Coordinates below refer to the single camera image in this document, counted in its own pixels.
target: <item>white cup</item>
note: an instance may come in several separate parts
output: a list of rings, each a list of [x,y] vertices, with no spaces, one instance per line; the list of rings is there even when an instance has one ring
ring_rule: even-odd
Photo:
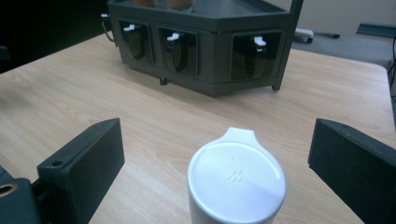
[[[286,195],[282,168],[250,130],[230,128],[188,170],[192,224],[272,223]]]

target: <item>wall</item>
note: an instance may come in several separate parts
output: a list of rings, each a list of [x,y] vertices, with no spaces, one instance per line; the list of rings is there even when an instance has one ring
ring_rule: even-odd
[[[291,0],[265,0],[289,10]],[[304,0],[299,28],[353,35],[361,22],[396,26],[396,0]]]

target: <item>black tray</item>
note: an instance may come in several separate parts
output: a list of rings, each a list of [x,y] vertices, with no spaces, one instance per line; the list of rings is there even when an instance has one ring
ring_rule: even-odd
[[[169,23],[210,32],[248,30],[257,27],[288,25],[292,13],[262,0],[195,0],[192,12],[171,10],[166,0],[156,7],[141,7],[131,0],[110,0],[125,17]]]

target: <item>white latch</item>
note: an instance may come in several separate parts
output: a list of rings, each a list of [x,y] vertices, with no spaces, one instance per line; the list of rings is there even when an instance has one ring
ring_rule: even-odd
[[[135,28],[134,24],[130,24],[128,27],[124,27],[123,30],[124,30],[125,32],[128,32],[128,31],[134,30],[134,28]]]
[[[172,33],[172,35],[171,35],[171,36],[168,36],[166,39],[167,39],[168,41],[175,41],[175,40],[177,40],[179,37],[180,37],[180,34],[178,34],[178,33]]]
[[[262,36],[254,36],[254,43],[261,47],[267,45],[267,42],[262,39]]]

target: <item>compartment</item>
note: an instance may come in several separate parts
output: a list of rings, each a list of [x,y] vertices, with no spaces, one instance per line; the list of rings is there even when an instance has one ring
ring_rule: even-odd
[[[149,27],[144,23],[120,21],[120,29],[128,57],[141,63],[154,63]]]
[[[198,77],[197,34],[159,28],[164,66],[181,75]]]
[[[270,77],[279,48],[280,31],[233,36],[231,80]]]

